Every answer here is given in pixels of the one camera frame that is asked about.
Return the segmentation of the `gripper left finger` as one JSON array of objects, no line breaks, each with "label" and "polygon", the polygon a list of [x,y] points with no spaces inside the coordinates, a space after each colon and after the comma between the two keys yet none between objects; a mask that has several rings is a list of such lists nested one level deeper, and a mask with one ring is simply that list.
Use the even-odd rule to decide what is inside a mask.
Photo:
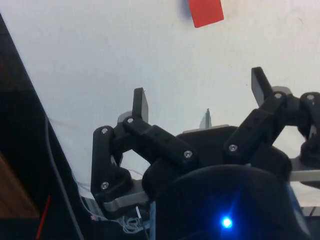
[{"label": "gripper left finger", "polygon": [[149,107],[142,87],[133,91],[131,113],[115,127],[109,125],[93,132],[90,190],[99,203],[111,202],[134,187],[127,169],[121,167],[122,156],[132,150],[146,160],[155,172],[148,170],[142,188],[149,199],[174,178],[199,166],[197,150],[157,125],[150,125]]}]

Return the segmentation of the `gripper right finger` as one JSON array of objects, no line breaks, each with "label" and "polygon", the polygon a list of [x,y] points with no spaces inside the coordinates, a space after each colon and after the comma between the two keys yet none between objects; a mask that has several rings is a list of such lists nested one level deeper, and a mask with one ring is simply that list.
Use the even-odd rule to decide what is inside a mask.
[{"label": "gripper right finger", "polygon": [[297,127],[305,141],[300,161],[320,167],[320,94],[306,92],[295,97],[288,88],[274,89],[261,67],[251,69],[251,91],[258,104],[224,144],[230,163],[246,164],[258,152],[269,151],[282,130]]}]

